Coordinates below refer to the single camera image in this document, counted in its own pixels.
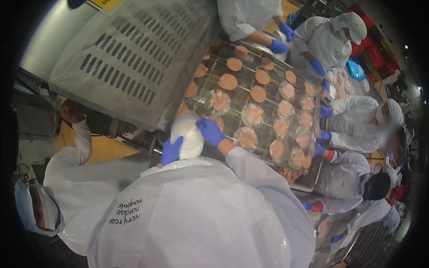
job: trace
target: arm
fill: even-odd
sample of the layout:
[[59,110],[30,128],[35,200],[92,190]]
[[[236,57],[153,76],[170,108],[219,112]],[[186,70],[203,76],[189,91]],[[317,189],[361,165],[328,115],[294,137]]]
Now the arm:
[[367,96],[349,96],[344,99],[336,99],[329,103],[332,114],[343,114],[356,106],[377,107],[378,102]]

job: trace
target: wire mesh tray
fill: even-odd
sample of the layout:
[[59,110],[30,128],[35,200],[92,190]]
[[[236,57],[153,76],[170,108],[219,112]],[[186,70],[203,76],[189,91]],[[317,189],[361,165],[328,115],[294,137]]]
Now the wire mesh tray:
[[[234,53],[234,48],[237,45],[246,47],[248,49],[248,56],[246,58],[240,58],[243,62],[243,67],[241,70],[234,72],[228,69],[227,59],[230,57],[237,57]],[[258,105],[263,110],[263,121],[256,127],[250,127],[257,135],[257,143],[249,152],[266,162],[307,174],[308,169],[304,169],[303,167],[296,168],[290,164],[290,159],[294,148],[300,148],[305,156],[313,155],[314,142],[316,140],[316,122],[319,117],[319,106],[316,105],[320,100],[318,88],[287,64],[250,44],[244,42],[231,43],[222,40],[221,46],[211,47],[210,49],[210,58],[202,62],[208,69],[206,75],[194,79],[194,82],[198,86],[197,94],[184,100],[188,109],[194,111],[201,118],[216,114],[211,107],[210,92],[222,91],[226,93],[230,98],[230,108],[227,112],[218,115],[222,117],[224,122],[223,133],[225,136],[237,142],[237,139],[234,138],[234,133],[240,128],[248,127],[242,121],[243,107],[249,104]],[[274,70],[262,68],[261,59],[263,57],[268,57],[274,62]],[[270,82],[268,85],[261,85],[256,81],[255,73],[259,69],[269,74]],[[289,123],[288,134],[282,138],[282,142],[285,145],[283,157],[281,159],[273,159],[269,153],[269,146],[274,140],[278,139],[273,126],[276,120],[279,119],[278,105],[280,101],[284,99],[280,94],[279,87],[281,87],[282,82],[286,81],[286,71],[292,71],[296,76],[296,83],[294,84],[295,97],[288,101],[297,114],[293,114],[287,118]],[[225,90],[218,86],[219,78],[223,74],[231,74],[236,77],[238,86],[234,90]],[[296,141],[295,133],[296,130],[302,126],[300,123],[299,111],[303,109],[301,100],[303,96],[306,95],[304,88],[305,83],[309,83],[313,86],[315,95],[311,97],[314,108],[307,111],[312,118],[311,127],[308,128],[308,144],[304,148],[301,148]],[[263,103],[255,102],[250,96],[250,90],[255,85],[261,86],[266,91],[267,99]]]

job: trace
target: metal panel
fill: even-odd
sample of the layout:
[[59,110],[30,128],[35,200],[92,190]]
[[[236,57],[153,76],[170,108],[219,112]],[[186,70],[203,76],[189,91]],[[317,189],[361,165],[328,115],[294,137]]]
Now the metal panel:
[[99,12],[49,79],[59,94],[140,129],[167,130],[211,40],[216,1],[129,0]]

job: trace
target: raw meat patty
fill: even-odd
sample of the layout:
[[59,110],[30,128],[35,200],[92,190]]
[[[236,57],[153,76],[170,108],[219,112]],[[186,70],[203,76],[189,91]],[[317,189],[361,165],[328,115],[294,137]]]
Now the raw meat patty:
[[304,158],[304,162],[302,163],[302,167],[308,169],[311,166],[311,156],[307,155]]
[[200,64],[199,66],[198,66],[198,68],[196,69],[196,72],[195,72],[195,78],[200,78],[200,77],[203,77],[203,76],[205,76],[205,73],[208,71],[208,69],[204,66],[204,64]]
[[296,76],[292,71],[286,71],[285,77],[286,77],[286,80],[288,80],[290,83],[292,84],[296,83]]
[[269,145],[269,154],[273,158],[280,158],[283,155],[284,147],[281,141],[273,141]]
[[251,105],[246,109],[246,120],[252,125],[257,125],[262,121],[262,110],[255,106]]
[[288,117],[292,113],[292,105],[285,100],[280,101],[278,111],[284,117]]
[[255,73],[255,78],[259,84],[268,84],[269,83],[269,75],[264,70],[257,70]]
[[239,58],[246,58],[248,55],[248,50],[242,45],[236,46],[234,49],[234,52],[236,53],[237,57]]
[[210,58],[211,49],[207,49],[207,52],[204,55],[204,58],[202,60],[208,60]]
[[211,46],[212,46],[212,47],[218,47],[218,46],[220,46],[220,45],[221,45],[221,43],[222,43],[221,39],[220,39],[219,37],[216,37],[216,38],[213,40],[213,43],[211,44]]
[[292,157],[292,162],[295,166],[300,167],[304,163],[304,152],[302,150],[296,151],[296,153]]
[[308,135],[307,135],[307,133],[305,133],[304,131],[301,131],[298,134],[298,136],[296,137],[296,142],[302,148],[304,148],[305,146],[307,146],[308,145]]
[[313,101],[311,100],[311,98],[304,98],[303,100],[302,100],[302,107],[304,108],[304,109],[307,109],[307,110],[312,110],[313,109],[313,107],[314,107],[314,105],[313,105]]
[[305,91],[310,95],[310,96],[314,96],[314,88],[312,85],[310,85],[309,83],[306,83],[304,85],[305,87]]
[[250,91],[250,96],[252,96],[255,102],[259,102],[259,103],[267,99],[267,94],[265,93],[265,90],[260,86],[252,87],[252,90]]
[[283,94],[285,94],[285,96],[288,99],[293,98],[293,96],[295,96],[295,89],[291,84],[288,84],[288,83],[283,84],[282,90],[283,90]]
[[198,87],[196,86],[196,83],[192,81],[186,91],[185,98],[191,98],[195,96],[197,91],[198,91]]
[[230,106],[230,97],[223,92],[215,92],[210,97],[210,103],[216,111],[225,111]]
[[245,128],[239,134],[239,143],[243,148],[251,148],[256,144],[256,133],[253,129]]
[[267,70],[274,69],[274,62],[267,57],[262,58],[261,64],[262,64],[262,67],[264,67]]
[[237,84],[238,82],[235,76],[230,74],[224,74],[218,82],[219,87],[226,90],[234,90],[237,87]]
[[219,129],[223,132],[224,131],[224,121],[222,120],[222,117],[220,117],[219,115],[209,115],[207,117],[208,119],[213,120],[214,122],[216,122],[216,124],[218,125]]
[[240,59],[232,57],[227,60],[227,67],[232,71],[239,71],[243,67],[243,63]]
[[305,127],[310,127],[310,115],[308,113],[301,114],[301,124]]
[[280,138],[283,138],[287,135],[287,128],[287,123],[282,119],[278,119],[274,123],[274,131]]

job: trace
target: white protective suit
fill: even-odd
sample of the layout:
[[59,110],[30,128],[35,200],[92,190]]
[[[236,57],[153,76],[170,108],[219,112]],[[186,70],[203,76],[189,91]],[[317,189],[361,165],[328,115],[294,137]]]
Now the white protective suit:
[[143,172],[94,228],[89,267],[306,268],[308,213],[287,181],[243,148]]
[[311,81],[319,77],[308,60],[302,56],[305,51],[320,61],[325,69],[325,77],[331,83],[337,81],[351,55],[351,43],[340,37],[331,26],[331,20],[324,17],[311,17],[295,30],[296,38],[291,49],[291,65]]
[[329,163],[323,161],[314,191],[327,197],[323,214],[334,215],[354,209],[362,203],[361,184],[372,173],[366,158],[357,152],[339,151]]
[[254,31],[263,31],[276,16],[283,16],[281,0],[218,0],[222,28],[235,42]]
[[112,200],[152,163],[133,156],[83,166],[92,155],[91,132],[86,120],[73,129],[74,145],[51,158],[43,185],[51,189],[63,215],[58,236],[73,252],[86,256],[92,229]]

